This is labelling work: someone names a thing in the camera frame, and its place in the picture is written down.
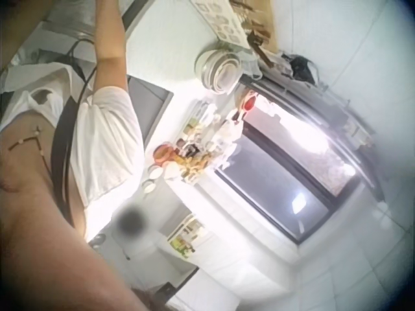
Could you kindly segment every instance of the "window glass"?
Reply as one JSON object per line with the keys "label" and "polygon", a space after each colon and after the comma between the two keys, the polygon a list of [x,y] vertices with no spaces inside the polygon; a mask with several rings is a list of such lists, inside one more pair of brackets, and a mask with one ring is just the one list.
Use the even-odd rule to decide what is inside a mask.
{"label": "window glass", "polygon": [[321,131],[261,95],[245,122],[276,143],[334,196],[355,175],[354,168],[330,148]]}
{"label": "window glass", "polygon": [[249,138],[242,136],[221,171],[245,196],[294,238],[300,239],[328,209],[294,176]]}

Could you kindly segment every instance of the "bright light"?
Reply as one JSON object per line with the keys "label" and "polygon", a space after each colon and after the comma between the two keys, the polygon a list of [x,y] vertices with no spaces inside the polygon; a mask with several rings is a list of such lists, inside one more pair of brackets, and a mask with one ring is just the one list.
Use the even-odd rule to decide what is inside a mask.
{"label": "bright light", "polygon": [[292,211],[294,214],[298,214],[307,204],[305,201],[304,194],[300,193],[297,197],[292,201]]}
{"label": "bright light", "polygon": [[314,154],[323,154],[327,151],[329,144],[322,132],[290,115],[281,108],[277,108],[276,110],[277,114],[281,117],[281,125],[290,132],[292,138],[302,148]]}
{"label": "bright light", "polygon": [[354,176],[354,175],[356,175],[356,170],[355,170],[355,168],[354,168],[354,167],[352,167],[350,164],[345,163],[345,164],[343,165],[343,170],[344,170],[344,173],[345,173],[347,176]]}

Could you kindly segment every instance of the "window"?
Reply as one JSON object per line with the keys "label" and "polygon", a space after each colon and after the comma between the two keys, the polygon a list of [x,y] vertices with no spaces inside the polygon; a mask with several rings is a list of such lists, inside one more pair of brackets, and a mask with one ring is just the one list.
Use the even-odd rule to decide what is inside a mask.
{"label": "window", "polygon": [[258,95],[243,136],[217,174],[291,240],[317,230],[357,185],[325,135]]}

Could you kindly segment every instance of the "person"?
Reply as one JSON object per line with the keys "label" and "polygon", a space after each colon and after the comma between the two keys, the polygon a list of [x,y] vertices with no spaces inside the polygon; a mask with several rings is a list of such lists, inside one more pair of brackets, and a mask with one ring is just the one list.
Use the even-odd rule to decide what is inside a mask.
{"label": "person", "polygon": [[[118,0],[97,0],[97,72],[73,130],[69,208],[74,227],[87,241],[135,193],[143,171],[143,139],[128,94],[118,5]],[[10,151],[26,174],[37,174],[51,186],[55,128],[68,100],[78,100],[84,80],[70,65],[57,62],[11,67],[4,80],[3,91],[13,96],[0,123],[1,150]]]}
{"label": "person", "polygon": [[146,310],[86,243],[137,190],[143,169],[118,0],[96,0],[96,9],[97,72],[79,106],[70,158],[75,229],[56,203],[51,149],[60,114],[84,81],[62,63],[6,72],[3,89],[13,95],[0,124],[1,288],[28,309]]}

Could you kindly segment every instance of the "bowl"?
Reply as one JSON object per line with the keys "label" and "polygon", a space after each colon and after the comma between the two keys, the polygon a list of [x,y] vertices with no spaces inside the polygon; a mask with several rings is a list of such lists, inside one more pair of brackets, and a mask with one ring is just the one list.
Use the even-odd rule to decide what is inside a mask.
{"label": "bowl", "polygon": [[201,81],[203,86],[207,89],[210,89],[210,86],[208,81],[206,80],[206,76],[208,75],[208,71],[211,69],[212,60],[215,59],[215,57],[221,53],[221,50],[208,51],[202,53],[196,61],[195,74],[197,78]]}
{"label": "bowl", "polygon": [[209,85],[215,92],[223,94],[235,85],[241,75],[241,61],[236,54],[228,52],[216,61],[209,76]]}

